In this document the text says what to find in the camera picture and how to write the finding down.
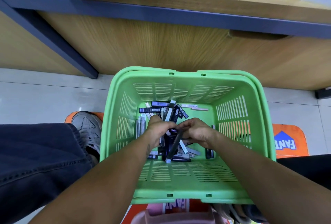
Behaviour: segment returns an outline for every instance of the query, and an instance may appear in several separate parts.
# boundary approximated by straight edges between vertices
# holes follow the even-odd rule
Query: shoe
[[[81,134],[86,150],[91,148],[100,155],[102,121],[99,117],[88,111],[80,111],[74,115],[71,123]]]

